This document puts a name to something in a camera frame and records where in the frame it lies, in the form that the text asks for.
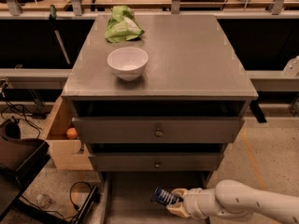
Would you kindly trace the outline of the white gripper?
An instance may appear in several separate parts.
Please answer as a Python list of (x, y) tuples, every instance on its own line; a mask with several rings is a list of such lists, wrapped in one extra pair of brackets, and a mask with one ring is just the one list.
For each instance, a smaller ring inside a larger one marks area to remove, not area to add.
[(175, 216), (188, 218), (192, 217), (193, 219), (205, 219), (206, 216), (202, 213), (198, 198), (202, 189), (173, 189), (171, 193), (180, 199), (183, 199), (183, 202), (178, 202), (175, 204), (169, 204), (166, 209)]

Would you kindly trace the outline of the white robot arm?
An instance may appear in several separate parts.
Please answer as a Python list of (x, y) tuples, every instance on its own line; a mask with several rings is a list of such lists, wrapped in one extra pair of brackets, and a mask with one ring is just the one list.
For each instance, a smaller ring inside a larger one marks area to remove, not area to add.
[(254, 189), (230, 179), (220, 181), (214, 189), (174, 189), (172, 193), (181, 201), (166, 208), (183, 218), (248, 221), (257, 213), (280, 224), (299, 224), (298, 197)]

